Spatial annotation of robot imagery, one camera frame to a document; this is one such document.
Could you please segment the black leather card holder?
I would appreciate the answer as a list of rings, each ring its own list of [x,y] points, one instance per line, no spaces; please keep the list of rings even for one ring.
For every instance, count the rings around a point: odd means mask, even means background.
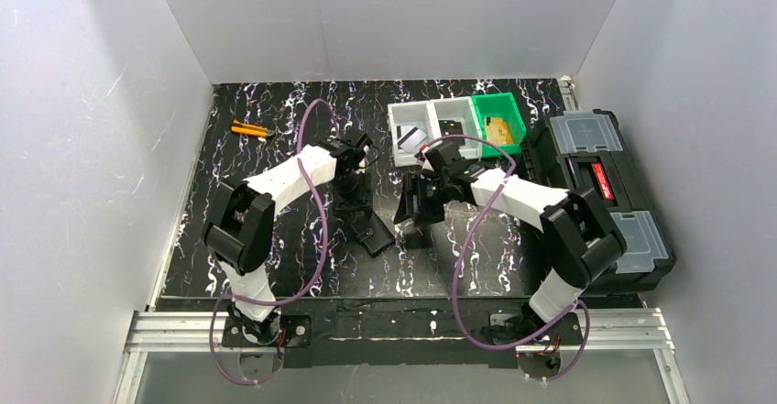
[[[371,257],[395,245],[395,236],[385,223],[372,211],[357,212],[350,222],[355,241],[360,244]]]

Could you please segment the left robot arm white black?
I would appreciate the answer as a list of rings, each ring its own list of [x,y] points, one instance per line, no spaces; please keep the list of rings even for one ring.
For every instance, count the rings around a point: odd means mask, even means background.
[[[373,146],[364,132],[353,131],[303,147],[292,158],[256,176],[218,183],[206,216],[202,240],[227,276],[240,319],[257,328],[276,317],[268,281],[276,216],[318,186],[334,190],[332,211],[353,241],[372,257],[391,245],[373,210],[367,155]]]

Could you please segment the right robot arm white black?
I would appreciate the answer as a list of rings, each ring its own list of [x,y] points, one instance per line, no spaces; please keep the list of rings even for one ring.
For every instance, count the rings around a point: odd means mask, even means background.
[[[534,228],[550,270],[524,317],[536,327],[557,321],[626,253],[625,236],[594,189],[547,187],[464,158],[458,139],[441,136],[421,148],[423,169],[404,175],[394,224],[436,224],[444,220],[447,204],[465,202],[482,214],[496,210]]]

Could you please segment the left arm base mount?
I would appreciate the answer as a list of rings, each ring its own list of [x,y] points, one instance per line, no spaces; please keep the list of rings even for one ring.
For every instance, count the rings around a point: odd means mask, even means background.
[[[310,345],[311,330],[307,316],[283,316],[273,311],[265,321],[256,322],[233,311],[220,333],[210,331],[209,350],[224,378],[240,386],[258,386],[279,373],[288,350]],[[235,372],[222,362],[222,352],[237,354]]]

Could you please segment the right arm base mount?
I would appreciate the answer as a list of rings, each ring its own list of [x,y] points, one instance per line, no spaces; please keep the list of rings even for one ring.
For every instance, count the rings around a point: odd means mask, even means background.
[[[484,336],[490,344],[507,344],[533,330],[533,325],[518,314],[496,313],[489,316]],[[585,319],[569,312],[546,333],[515,347],[519,370],[526,378],[543,384],[559,379],[579,362],[588,337]]]

